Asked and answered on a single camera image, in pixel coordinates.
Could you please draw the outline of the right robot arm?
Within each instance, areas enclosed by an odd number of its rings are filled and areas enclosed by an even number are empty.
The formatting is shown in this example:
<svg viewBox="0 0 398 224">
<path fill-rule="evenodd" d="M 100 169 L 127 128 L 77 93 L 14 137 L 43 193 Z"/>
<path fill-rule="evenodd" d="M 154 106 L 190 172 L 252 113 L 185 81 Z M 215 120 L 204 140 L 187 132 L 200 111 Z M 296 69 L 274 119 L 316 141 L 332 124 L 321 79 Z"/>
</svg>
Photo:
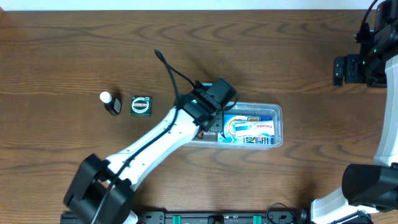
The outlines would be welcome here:
<svg viewBox="0 0 398 224">
<path fill-rule="evenodd" d="M 373 164 L 350 164 L 341 187 L 311 203 L 299 221 L 371 223 L 374 213 L 397 209 L 397 0 L 373 1 L 374 28 L 363 20 L 355 40 L 360 52 L 336 57 L 333 85 L 361 83 L 386 88 L 381 140 Z"/>
</svg>

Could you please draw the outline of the white Panadol box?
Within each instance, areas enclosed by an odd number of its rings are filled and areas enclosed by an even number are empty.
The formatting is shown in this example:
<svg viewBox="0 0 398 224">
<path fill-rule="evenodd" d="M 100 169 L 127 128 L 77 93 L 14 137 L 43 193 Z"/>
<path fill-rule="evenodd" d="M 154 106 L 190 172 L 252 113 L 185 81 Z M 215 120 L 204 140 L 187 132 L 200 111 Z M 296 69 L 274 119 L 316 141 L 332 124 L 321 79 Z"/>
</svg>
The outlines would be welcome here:
<svg viewBox="0 0 398 224">
<path fill-rule="evenodd" d="M 275 127 L 273 121 L 241 121 L 234 125 L 235 135 L 245 137 L 273 137 Z"/>
</svg>

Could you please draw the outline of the red small box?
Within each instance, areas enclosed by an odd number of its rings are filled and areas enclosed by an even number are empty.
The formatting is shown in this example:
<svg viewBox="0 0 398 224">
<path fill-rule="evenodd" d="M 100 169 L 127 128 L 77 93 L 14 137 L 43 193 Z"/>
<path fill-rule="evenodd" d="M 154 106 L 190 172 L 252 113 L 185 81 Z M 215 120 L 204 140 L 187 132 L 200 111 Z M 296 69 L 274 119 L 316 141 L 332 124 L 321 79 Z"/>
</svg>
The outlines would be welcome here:
<svg viewBox="0 0 398 224">
<path fill-rule="evenodd" d="M 216 132 L 202 132 L 200 133 L 197 138 L 201 141 L 217 141 L 218 140 L 218 133 Z"/>
</svg>

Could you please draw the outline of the blue cooling patch box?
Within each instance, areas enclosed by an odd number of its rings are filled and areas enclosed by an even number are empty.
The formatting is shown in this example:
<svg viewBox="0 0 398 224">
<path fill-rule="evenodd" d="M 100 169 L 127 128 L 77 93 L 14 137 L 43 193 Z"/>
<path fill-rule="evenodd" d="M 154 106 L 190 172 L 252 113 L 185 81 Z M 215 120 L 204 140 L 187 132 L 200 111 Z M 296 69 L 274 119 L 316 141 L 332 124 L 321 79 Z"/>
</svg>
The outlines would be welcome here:
<svg viewBox="0 0 398 224">
<path fill-rule="evenodd" d="M 272 121 L 270 116 L 245 116 L 225 114 L 222 132 L 218 133 L 218 142 L 233 144 L 263 144 L 271 145 L 274 143 L 273 137 L 245 137 L 239 138 L 235 135 L 234 125 L 241 121 Z"/>
</svg>

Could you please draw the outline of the clear plastic container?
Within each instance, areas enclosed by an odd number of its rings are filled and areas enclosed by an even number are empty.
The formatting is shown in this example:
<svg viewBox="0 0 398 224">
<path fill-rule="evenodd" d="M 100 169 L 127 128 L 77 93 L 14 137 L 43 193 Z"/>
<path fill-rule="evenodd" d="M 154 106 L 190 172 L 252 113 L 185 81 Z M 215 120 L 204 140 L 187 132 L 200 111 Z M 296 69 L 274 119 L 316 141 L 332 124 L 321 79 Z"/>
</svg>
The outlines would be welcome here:
<svg viewBox="0 0 398 224">
<path fill-rule="evenodd" d="M 190 141 L 187 146 L 191 147 L 209 147 L 209 148 L 221 148 L 221 149 L 249 149 L 249 150 L 261 150 L 266 151 L 275 147 L 279 147 L 283 143 L 283 119 L 282 119 L 282 109 L 279 105 L 275 104 L 264 104 L 264 103 L 247 103 L 238 102 L 236 105 L 225 111 L 221 115 L 221 124 L 218 129 L 212 128 L 208 132 L 220 133 L 223 130 L 224 115 L 245 115 L 245 116 L 270 116 L 275 125 L 275 136 L 274 143 L 271 145 L 263 144 L 233 144 L 224 143 L 217 141 L 201 141 L 198 138 Z"/>
</svg>

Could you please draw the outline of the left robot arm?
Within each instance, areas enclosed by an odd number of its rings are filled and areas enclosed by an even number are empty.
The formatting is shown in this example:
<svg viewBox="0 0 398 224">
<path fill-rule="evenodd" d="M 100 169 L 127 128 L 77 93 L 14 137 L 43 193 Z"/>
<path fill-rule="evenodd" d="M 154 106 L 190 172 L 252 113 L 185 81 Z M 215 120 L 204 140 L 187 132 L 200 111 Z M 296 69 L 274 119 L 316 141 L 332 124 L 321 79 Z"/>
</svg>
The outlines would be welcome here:
<svg viewBox="0 0 398 224">
<path fill-rule="evenodd" d="M 63 199 L 83 223 L 137 223 L 132 201 L 141 182 L 166 157 L 206 131 L 233 94 L 193 90 L 179 96 L 165 118 L 135 143 L 101 160 L 84 159 Z"/>
</svg>

